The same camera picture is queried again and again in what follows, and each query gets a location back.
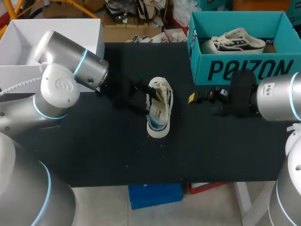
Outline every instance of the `black table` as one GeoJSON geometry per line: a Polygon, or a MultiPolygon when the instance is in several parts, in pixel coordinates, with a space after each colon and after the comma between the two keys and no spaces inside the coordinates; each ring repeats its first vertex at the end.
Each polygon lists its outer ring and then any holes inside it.
{"type": "MultiPolygon", "coordinates": [[[[134,79],[165,77],[174,90],[171,128],[154,139],[146,117],[115,111],[106,98],[82,93],[60,127],[17,141],[71,186],[276,180],[285,158],[287,123],[211,115],[188,105],[196,89],[186,43],[107,43],[105,59],[134,79]]],[[[6,99],[24,97],[10,94],[6,99]]],[[[145,104],[145,96],[137,102],[145,104]]]]}

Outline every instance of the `sneaker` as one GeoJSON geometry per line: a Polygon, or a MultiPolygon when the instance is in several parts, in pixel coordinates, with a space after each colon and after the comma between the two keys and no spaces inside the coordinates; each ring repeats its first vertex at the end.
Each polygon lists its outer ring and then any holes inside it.
{"type": "Polygon", "coordinates": [[[165,137],[170,128],[170,114],[173,107],[173,90],[165,78],[153,78],[149,86],[157,90],[160,101],[146,94],[146,109],[150,111],[147,118],[147,132],[154,138],[165,137]]]}
{"type": "Polygon", "coordinates": [[[237,28],[220,37],[212,37],[202,47],[203,54],[259,54],[263,53],[265,42],[249,35],[244,28],[237,28]]]}

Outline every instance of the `cardboard box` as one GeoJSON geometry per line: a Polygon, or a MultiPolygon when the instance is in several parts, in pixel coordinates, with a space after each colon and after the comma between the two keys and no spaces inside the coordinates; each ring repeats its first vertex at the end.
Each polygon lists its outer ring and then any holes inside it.
{"type": "MultiPolygon", "coordinates": [[[[55,30],[99,57],[104,55],[103,27],[100,19],[12,20],[0,41],[0,88],[41,77],[34,51],[46,31],[55,30]]],[[[40,83],[16,89],[36,92],[40,83]]],[[[80,91],[91,91],[80,85],[80,91]]]]}
{"type": "Polygon", "coordinates": [[[192,76],[197,85],[229,85],[233,71],[243,68],[251,69],[258,82],[266,77],[295,73],[301,69],[301,40],[284,12],[192,13],[187,45],[192,76]],[[239,27],[267,44],[273,44],[276,53],[201,53],[200,44],[239,27]]]}
{"type": "Polygon", "coordinates": [[[105,0],[84,0],[84,6],[87,10],[94,13],[105,5],[105,0]]]}
{"type": "Polygon", "coordinates": [[[291,0],[233,0],[234,11],[288,11],[291,0]]]}
{"type": "MultiPolygon", "coordinates": [[[[81,6],[84,6],[83,0],[74,0],[81,6]]],[[[68,2],[51,2],[49,5],[43,7],[43,17],[44,18],[55,18],[60,16],[67,17],[79,17],[83,16],[83,12],[68,2]]]]}

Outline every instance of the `gray floor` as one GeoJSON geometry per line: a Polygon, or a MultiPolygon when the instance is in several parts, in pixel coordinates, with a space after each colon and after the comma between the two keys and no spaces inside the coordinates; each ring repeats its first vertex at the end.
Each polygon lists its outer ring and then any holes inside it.
{"type": "Polygon", "coordinates": [[[131,209],[127,186],[73,190],[78,199],[76,226],[241,226],[232,184],[138,210],[131,209]]]}

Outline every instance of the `shoelace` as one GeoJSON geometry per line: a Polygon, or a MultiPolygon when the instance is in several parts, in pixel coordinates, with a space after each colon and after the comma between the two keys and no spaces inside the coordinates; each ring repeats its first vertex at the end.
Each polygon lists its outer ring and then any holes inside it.
{"type": "Polygon", "coordinates": [[[231,41],[230,39],[226,39],[226,38],[223,38],[223,37],[216,37],[216,36],[213,36],[211,38],[211,40],[213,42],[217,42],[217,44],[219,45],[230,45],[230,44],[234,44],[233,41],[231,41]]]}

